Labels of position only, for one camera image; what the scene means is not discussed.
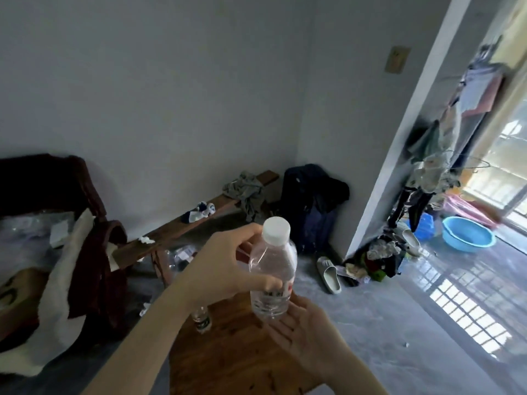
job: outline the wall switch plate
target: wall switch plate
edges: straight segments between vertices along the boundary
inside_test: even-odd
[[[388,55],[384,70],[388,73],[399,75],[404,69],[404,64],[406,63],[410,50],[410,47],[393,46]]]

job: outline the light blue plastic basin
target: light blue plastic basin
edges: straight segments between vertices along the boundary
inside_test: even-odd
[[[443,239],[463,252],[477,252],[496,244],[496,236],[488,228],[459,216],[443,220]]]

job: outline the backpack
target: backpack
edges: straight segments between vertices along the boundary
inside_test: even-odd
[[[348,199],[348,185],[332,179],[318,165],[286,170],[280,213],[291,225],[290,238],[299,253],[326,249],[337,219],[337,206]]]

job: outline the person's left hand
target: person's left hand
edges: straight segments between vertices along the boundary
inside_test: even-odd
[[[249,273],[236,263],[237,248],[250,253],[260,239],[262,226],[251,223],[236,230],[217,232],[207,241],[173,285],[183,286],[191,308],[208,306],[239,292],[280,289],[282,281],[266,274]]]

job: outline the hand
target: hand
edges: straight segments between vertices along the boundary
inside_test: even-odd
[[[304,297],[291,300],[287,313],[264,327],[304,369],[329,383],[351,351],[324,310]]]
[[[280,289],[282,282],[266,274],[254,274],[239,268],[237,248],[250,253],[260,239],[262,226],[251,223],[236,230],[217,232],[207,241],[185,270],[176,276],[174,284],[196,309],[239,292]]]

